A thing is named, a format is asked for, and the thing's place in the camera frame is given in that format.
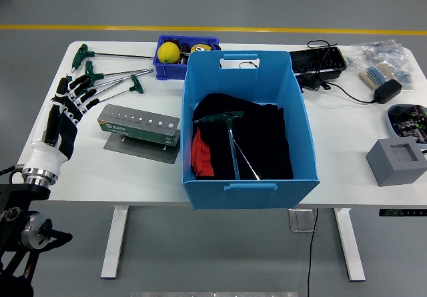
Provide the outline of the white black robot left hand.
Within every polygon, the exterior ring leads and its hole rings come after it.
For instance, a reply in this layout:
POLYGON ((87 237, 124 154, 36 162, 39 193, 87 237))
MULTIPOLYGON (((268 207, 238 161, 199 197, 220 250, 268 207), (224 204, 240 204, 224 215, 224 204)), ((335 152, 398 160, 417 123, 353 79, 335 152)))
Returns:
POLYGON ((50 179, 53 184, 59 177, 61 166, 70 160, 77 124, 87 110, 99 102, 89 102, 85 109, 75 103, 78 93, 88 88, 92 80, 82 75, 73 81, 63 77, 55 95, 46 102, 39 114, 31 140, 31 156, 23 166, 23 179, 50 179))

